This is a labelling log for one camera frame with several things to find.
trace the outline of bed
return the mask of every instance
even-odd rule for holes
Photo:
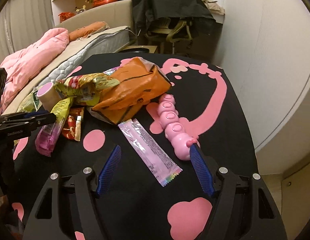
[[[72,32],[93,22],[104,21],[110,29],[91,35],[88,38],[72,41],[66,49],[18,93],[3,114],[15,113],[34,87],[47,82],[54,82],[70,74],[82,62],[94,54],[115,53],[130,43],[132,28],[131,0],[102,5],[80,13],[61,24],[55,26],[68,29]]]

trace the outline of white quilted mattress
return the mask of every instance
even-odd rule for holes
[[[118,52],[128,43],[129,32],[125,29],[114,34],[101,35],[85,46],[85,48],[77,54],[70,57],[51,71],[50,74],[39,83],[39,86],[45,85],[48,82],[55,82],[57,79],[65,78],[70,72],[80,66],[92,55]]]

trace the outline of pink caterpillar toy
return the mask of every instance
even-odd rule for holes
[[[163,94],[159,98],[159,122],[165,129],[165,137],[171,142],[176,156],[183,161],[190,160],[190,146],[198,143],[197,139],[189,136],[182,124],[179,123],[178,112],[175,109],[173,95]]]

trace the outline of blue ribbed fingertip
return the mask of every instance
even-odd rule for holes
[[[209,196],[212,196],[215,192],[215,189],[213,187],[213,176],[207,168],[205,161],[203,160],[200,152],[197,150],[194,144],[190,147],[190,157],[203,191]]]
[[[122,156],[122,151],[119,145],[117,145],[107,160],[104,168],[98,176],[98,185],[96,193],[101,196],[109,189],[110,183],[113,179],[116,167]]]

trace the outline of gray curtain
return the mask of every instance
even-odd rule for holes
[[[51,0],[9,0],[0,13],[0,63],[52,27]]]

